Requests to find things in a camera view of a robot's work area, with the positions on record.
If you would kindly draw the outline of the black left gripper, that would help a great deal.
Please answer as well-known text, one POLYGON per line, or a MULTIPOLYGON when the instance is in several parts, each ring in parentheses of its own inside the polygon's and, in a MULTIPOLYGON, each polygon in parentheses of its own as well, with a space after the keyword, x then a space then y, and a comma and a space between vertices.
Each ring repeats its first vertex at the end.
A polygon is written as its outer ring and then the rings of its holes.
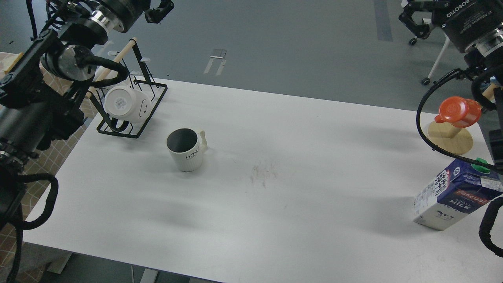
POLYGON ((150 0, 93 0, 93 8, 115 15, 114 29, 126 33, 144 12, 147 23, 160 24, 174 9, 172 0, 161 0, 156 8, 150 8, 150 0))

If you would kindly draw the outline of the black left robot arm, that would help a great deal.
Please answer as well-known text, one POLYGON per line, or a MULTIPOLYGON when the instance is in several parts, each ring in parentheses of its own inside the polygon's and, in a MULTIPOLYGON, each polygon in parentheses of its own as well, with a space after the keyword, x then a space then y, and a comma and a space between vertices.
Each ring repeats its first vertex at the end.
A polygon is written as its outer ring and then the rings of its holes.
POLYGON ((49 173, 25 175, 25 166, 53 140, 67 140, 84 123, 80 107, 86 95, 112 136, 141 127, 138 138, 158 107, 144 103, 143 118, 106 110, 94 91, 125 81, 130 72, 120 63, 95 56, 108 34, 126 33, 141 15, 160 23, 173 9, 171 0, 151 8, 149 0, 48 0, 48 20, 37 31, 32 2, 26 2, 34 37, 31 46, 1 79, 1 227, 13 226, 16 251, 7 283, 15 283, 22 256, 23 232, 47 222, 58 195, 58 180, 49 173))

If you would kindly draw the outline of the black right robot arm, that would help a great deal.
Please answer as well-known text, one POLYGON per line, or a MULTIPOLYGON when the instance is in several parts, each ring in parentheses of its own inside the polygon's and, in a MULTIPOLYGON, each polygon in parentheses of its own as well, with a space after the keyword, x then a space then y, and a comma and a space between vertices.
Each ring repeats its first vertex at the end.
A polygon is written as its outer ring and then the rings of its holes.
POLYGON ((473 100, 481 114, 494 113, 496 122, 487 134, 494 160, 488 168, 502 175, 502 1, 501 0, 404 0, 399 20, 418 39, 441 30, 464 55, 467 68, 455 68, 426 91, 416 111, 415 123, 422 140, 436 151, 472 165, 480 161, 442 149, 424 133, 420 116, 429 97, 453 79, 468 79, 473 100))

